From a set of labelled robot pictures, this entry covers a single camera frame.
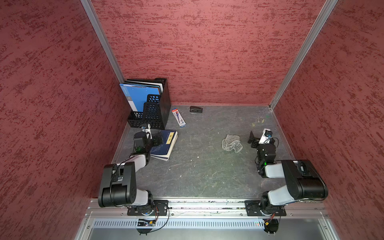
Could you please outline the navy book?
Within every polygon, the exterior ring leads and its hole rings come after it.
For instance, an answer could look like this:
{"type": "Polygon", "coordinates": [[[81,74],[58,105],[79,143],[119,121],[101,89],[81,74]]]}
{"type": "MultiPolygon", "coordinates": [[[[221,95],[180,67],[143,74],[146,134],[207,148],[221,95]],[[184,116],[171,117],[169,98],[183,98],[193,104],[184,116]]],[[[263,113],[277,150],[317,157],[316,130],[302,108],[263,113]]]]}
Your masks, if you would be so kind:
{"type": "Polygon", "coordinates": [[[160,130],[159,133],[163,136],[163,144],[152,147],[150,155],[153,158],[168,161],[176,144],[178,132],[175,130],[160,130]]]}

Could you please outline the grey striped wiping cloth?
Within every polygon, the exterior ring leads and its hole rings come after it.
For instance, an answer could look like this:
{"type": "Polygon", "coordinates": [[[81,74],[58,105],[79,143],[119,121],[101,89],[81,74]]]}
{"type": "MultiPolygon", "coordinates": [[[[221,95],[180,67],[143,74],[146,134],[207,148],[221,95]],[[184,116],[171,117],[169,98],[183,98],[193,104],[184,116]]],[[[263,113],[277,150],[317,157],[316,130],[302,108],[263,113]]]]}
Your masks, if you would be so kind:
{"type": "Polygon", "coordinates": [[[234,151],[236,154],[239,153],[243,149],[240,137],[237,135],[227,135],[222,140],[222,149],[227,152],[234,151]]]}

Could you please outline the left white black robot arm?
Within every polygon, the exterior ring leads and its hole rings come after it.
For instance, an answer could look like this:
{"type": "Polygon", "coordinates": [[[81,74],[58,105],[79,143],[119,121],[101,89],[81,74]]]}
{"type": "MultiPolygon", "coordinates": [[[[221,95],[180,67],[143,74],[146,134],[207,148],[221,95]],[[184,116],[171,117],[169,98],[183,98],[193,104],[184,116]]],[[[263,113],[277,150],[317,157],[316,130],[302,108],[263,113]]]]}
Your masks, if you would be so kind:
{"type": "Polygon", "coordinates": [[[103,169],[99,207],[126,207],[129,213],[137,211],[144,216],[158,215],[151,192],[137,188],[136,173],[149,163],[152,148],[162,143],[159,131],[152,134],[147,130],[134,134],[130,157],[122,163],[106,165],[103,169]]]}

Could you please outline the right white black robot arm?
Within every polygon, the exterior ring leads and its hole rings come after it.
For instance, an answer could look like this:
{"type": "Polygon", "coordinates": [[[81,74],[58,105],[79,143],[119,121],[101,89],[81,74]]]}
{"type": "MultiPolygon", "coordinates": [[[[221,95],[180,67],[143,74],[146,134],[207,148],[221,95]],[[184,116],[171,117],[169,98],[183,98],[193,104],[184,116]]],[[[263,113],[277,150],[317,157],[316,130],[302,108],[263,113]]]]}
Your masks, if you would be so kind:
{"type": "Polygon", "coordinates": [[[285,180],[284,186],[264,192],[260,200],[245,201],[248,216],[283,217],[287,215],[288,204],[323,201],[328,197],[328,187],[309,160],[275,160],[279,140],[271,130],[264,129],[260,138],[250,132],[248,144],[257,150],[255,163],[262,178],[285,180]]]}

